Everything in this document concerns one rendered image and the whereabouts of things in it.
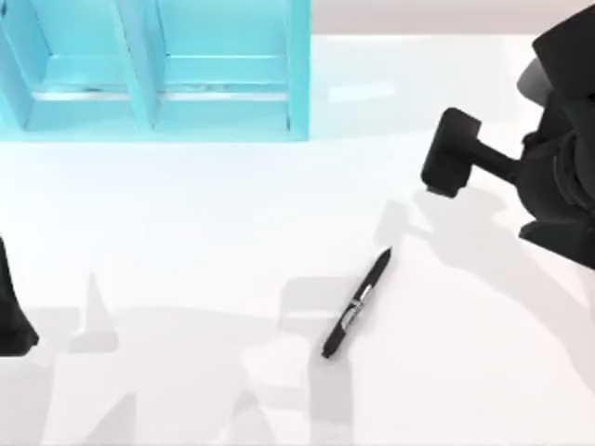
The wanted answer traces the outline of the light blue rack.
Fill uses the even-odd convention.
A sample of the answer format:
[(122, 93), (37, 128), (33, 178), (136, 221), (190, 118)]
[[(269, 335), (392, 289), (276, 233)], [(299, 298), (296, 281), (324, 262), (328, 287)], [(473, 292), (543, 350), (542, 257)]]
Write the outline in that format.
[(0, 141), (300, 141), (312, 0), (0, 0)]

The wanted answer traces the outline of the pale grey rounded box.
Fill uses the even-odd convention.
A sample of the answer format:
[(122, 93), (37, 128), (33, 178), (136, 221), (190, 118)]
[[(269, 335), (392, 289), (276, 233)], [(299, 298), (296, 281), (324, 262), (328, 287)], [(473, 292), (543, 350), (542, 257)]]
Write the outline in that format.
[(553, 91), (552, 85), (538, 59), (533, 59), (517, 82), (519, 92), (535, 104), (544, 106), (549, 94)]

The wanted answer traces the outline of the black pen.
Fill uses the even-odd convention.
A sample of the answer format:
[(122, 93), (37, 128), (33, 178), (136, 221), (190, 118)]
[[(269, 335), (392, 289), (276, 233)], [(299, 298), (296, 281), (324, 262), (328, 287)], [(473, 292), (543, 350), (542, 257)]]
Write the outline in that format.
[(391, 253), (392, 247), (389, 246), (378, 256), (371, 269), (364, 276), (364, 279), (352, 295), (349, 303), (337, 319), (329, 336), (325, 339), (321, 352), (323, 358), (330, 359), (339, 350), (350, 327), (366, 305), (368, 298), (390, 263)]

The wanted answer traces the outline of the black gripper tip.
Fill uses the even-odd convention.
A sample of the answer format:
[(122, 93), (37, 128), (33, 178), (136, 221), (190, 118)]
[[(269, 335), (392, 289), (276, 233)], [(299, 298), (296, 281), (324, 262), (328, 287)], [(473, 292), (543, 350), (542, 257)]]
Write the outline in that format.
[(0, 358), (25, 356), (39, 339), (17, 299), (6, 246), (0, 237)]

